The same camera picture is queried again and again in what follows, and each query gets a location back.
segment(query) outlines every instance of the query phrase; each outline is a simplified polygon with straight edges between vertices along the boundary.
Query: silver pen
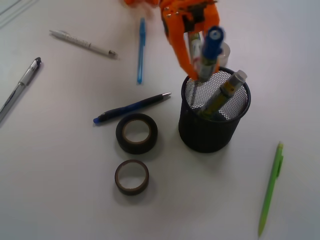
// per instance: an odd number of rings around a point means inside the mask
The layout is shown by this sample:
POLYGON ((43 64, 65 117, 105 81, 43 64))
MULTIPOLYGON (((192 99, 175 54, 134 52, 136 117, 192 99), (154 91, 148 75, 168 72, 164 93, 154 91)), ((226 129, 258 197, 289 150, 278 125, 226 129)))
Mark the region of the silver pen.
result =
POLYGON ((9 112, 10 108, 13 106, 19 95, 25 89, 25 87, 29 84, 32 76, 34 75, 35 71, 39 68, 41 64, 41 58, 37 57, 27 69, 25 74, 22 76, 20 81, 18 82, 17 86, 10 94, 9 98, 6 100, 5 104, 0 109, 0 122, 4 119, 6 114, 9 112))

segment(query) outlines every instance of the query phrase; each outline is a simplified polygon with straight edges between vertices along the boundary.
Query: black and blue pen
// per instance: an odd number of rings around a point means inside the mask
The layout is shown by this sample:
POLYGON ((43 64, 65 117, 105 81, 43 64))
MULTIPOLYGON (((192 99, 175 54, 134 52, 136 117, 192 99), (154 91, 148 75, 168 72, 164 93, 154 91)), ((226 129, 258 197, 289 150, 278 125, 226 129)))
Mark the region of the black and blue pen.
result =
POLYGON ((101 114, 97 118, 93 119, 93 122, 95 124, 99 124, 99 123, 102 123, 102 122, 107 121, 109 119, 112 119, 112 118, 121 116, 123 114, 129 113, 131 111, 142 109, 142 108, 144 108, 146 106, 149 106, 151 104, 154 104, 156 102, 159 102, 159 101, 163 100, 165 96, 169 96, 169 95, 171 95, 171 92, 167 92, 167 93, 164 93, 164 94, 159 94, 157 96, 152 96, 152 97, 149 97, 149 98, 147 98, 145 100, 133 103, 133 104, 131 104, 129 106, 119 107, 119 108, 116 108, 116 109, 112 109, 112 110, 106 111, 105 113, 101 114))

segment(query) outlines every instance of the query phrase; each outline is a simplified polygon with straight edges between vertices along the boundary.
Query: blue pen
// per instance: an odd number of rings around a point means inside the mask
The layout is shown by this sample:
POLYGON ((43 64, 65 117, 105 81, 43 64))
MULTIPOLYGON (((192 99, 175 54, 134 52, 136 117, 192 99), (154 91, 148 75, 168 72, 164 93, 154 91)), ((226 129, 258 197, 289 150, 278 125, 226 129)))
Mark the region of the blue pen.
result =
POLYGON ((129 112, 132 112, 132 111, 135 111, 135 110, 138 110, 138 109, 142 109, 144 107, 147 107, 147 106, 149 106, 151 104, 154 104, 156 102, 159 102, 159 101, 163 100, 164 97, 169 96, 169 95, 171 95, 171 92, 167 92, 167 93, 164 93, 164 94, 159 94, 157 96, 152 96, 152 97, 149 97, 149 98, 147 98, 145 100, 138 101, 138 102, 133 103, 133 104, 128 105, 128 106, 123 106, 123 107, 119 107, 119 108, 116 108, 116 109, 112 109, 112 110, 106 111, 105 113, 103 113, 100 116, 98 116, 95 119, 93 119, 93 122, 95 124, 99 124, 99 123, 108 121, 110 119, 113 119, 115 117, 121 116, 123 114, 127 114, 129 112))
POLYGON ((137 83, 141 84, 143 67, 144 67, 144 46, 146 45, 146 21, 144 17, 140 19, 139 34, 140 34, 140 43, 139 43, 137 83))

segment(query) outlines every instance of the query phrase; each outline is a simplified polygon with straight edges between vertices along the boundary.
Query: pen tip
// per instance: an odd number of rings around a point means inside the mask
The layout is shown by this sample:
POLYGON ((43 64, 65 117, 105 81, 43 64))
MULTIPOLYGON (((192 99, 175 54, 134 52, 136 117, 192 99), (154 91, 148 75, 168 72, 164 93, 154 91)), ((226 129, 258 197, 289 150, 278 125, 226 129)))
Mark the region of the pen tip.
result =
POLYGON ((118 57, 118 54, 112 50, 109 50, 108 55, 109 55, 109 57, 112 57, 114 59, 116 59, 118 57))
POLYGON ((40 63, 41 63, 41 58, 40 57, 37 57, 36 59, 35 59, 35 61, 36 61, 36 64, 38 65, 38 67, 40 66, 40 63))
POLYGON ((264 231, 264 228, 265 228, 265 221, 259 222, 258 238, 260 238, 262 232, 264 231))
POLYGON ((98 123, 100 123, 100 120, 99 120, 99 118, 97 117, 97 118, 93 119, 93 122, 94 122, 95 124, 98 124, 98 123))
POLYGON ((164 93, 164 94, 162 94, 162 96, 169 96, 169 95, 171 95, 171 92, 167 92, 167 93, 164 93))

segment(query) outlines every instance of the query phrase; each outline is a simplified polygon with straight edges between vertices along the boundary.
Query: blue pen cap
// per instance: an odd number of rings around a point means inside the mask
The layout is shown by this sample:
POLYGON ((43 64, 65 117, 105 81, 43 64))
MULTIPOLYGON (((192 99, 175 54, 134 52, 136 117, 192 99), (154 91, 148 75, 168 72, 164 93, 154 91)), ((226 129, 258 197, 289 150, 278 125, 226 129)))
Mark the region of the blue pen cap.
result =
POLYGON ((146 20, 144 17, 140 18, 140 39, 143 43, 143 45, 146 45, 146 20))
POLYGON ((202 47, 202 55, 205 58, 216 59, 219 56, 224 35, 224 31, 221 27, 213 26, 210 28, 202 47))

